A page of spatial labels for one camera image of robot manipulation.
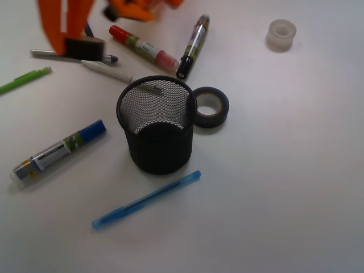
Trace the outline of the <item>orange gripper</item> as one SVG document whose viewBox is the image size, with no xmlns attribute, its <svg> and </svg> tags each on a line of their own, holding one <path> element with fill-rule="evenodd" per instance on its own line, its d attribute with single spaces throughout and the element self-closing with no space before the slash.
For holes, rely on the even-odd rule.
<svg viewBox="0 0 364 273">
<path fill-rule="evenodd" d="M 61 0 L 38 0 L 40 21 L 52 48 L 58 55 L 65 54 L 65 34 L 61 31 Z M 68 0 L 67 35 L 81 37 L 94 0 Z M 119 18 L 148 22 L 154 20 L 153 9 L 160 3 L 177 8 L 183 0 L 110 0 L 109 20 Z"/>
</svg>

